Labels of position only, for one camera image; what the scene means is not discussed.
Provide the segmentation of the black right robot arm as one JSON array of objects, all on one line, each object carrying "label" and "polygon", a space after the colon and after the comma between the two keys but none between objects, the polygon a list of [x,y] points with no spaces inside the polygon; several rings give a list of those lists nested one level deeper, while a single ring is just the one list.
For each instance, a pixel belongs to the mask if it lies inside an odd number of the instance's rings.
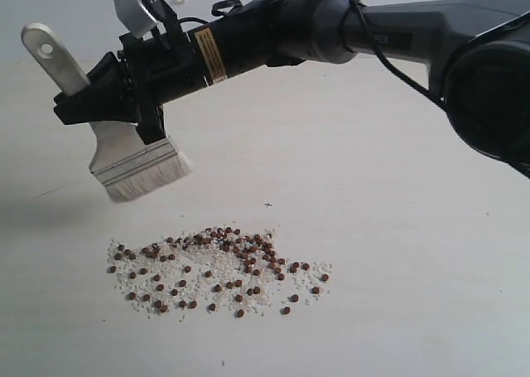
[{"label": "black right robot arm", "polygon": [[373,54],[421,63],[413,89],[446,113],[472,149],[529,173],[529,0],[435,0],[368,6],[362,0],[216,2],[212,20],[182,29],[164,0],[114,0],[127,28],[89,81],[63,89],[65,125],[119,121],[144,143],[165,135],[162,105],[260,66],[344,64]]}]

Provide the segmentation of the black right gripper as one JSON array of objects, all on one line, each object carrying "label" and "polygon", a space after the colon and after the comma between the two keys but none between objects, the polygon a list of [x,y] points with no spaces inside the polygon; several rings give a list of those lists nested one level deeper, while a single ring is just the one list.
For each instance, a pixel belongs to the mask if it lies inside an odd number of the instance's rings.
[{"label": "black right gripper", "polygon": [[120,37],[118,58],[107,52],[87,74],[90,85],[55,96],[64,125],[135,123],[145,144],[166,137],[162,105],[230,77],[230,24],[209,22],[188,32],[167,31],[149,40]]}]

